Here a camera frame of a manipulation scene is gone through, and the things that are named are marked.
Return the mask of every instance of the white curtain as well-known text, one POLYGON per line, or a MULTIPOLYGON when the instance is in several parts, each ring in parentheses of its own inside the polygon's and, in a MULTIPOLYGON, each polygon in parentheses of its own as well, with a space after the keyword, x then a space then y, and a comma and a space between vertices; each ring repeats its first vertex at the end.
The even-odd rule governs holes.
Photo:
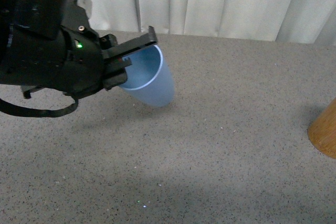
POLYGON ((92 0, 91 26, 336 45, 336 0, 92 0))

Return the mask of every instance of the wooden block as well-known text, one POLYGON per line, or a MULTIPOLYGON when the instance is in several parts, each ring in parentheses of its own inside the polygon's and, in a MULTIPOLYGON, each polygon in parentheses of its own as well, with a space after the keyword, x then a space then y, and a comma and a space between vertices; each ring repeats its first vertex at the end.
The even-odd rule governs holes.
POLYGON ((309 126, 308 136, 320 152, 336 158, 336 98, 309 126))

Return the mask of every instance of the black cable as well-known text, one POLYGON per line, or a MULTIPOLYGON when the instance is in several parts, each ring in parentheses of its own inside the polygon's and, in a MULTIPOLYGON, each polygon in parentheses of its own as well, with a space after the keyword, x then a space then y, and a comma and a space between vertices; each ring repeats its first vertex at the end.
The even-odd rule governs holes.
POLYGON ((72 113, 78 107, 78 99, 72 97, 75 103, 60 110, 38 110, 13 105, 0 99, 0 111, 8 115, 22 116, 26 118, 58 118, 72 113))

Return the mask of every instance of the cup rim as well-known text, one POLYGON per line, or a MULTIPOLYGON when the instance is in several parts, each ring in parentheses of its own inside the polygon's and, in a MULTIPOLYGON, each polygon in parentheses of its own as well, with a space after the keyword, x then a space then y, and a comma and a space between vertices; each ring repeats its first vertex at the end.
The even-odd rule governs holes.
POLYGON ((159 73, 160 73, 160 71, 161 71, 161 69, 162 69, 162 65, 163 65, 163 55, 162 55, 162 51, 161 51, 161 49, 159 48, 158 45, 154 45, 154 47, 158 50, 158 52, 159 52, 159 54, 160 54, 160 65, 159 65, 159 67, 158 67, 158 69, 157 69, 155 75, 153 76, 153 78, 150 79, 147 83, 145 83, 145 84, 142 85, 142 86, 139 86, 139 87, 137 87, 137 88, 122 88, 123 90, 134 91, 134 90, 142 89, 142 88, 148 86, 149 84, 151 84, 151 83, 155 80, 155 78, 159 75, 159 73))

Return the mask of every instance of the plastic cup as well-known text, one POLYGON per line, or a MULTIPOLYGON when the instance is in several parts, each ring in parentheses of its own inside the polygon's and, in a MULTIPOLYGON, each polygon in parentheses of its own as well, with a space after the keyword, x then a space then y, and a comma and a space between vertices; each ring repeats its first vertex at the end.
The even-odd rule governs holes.
POLYGON ((155 45, 126 56, 132 65, 126 67, 128 79, 123 90, 151 106, 162 107, 174 98, 174 81, 160 48, 155 45))

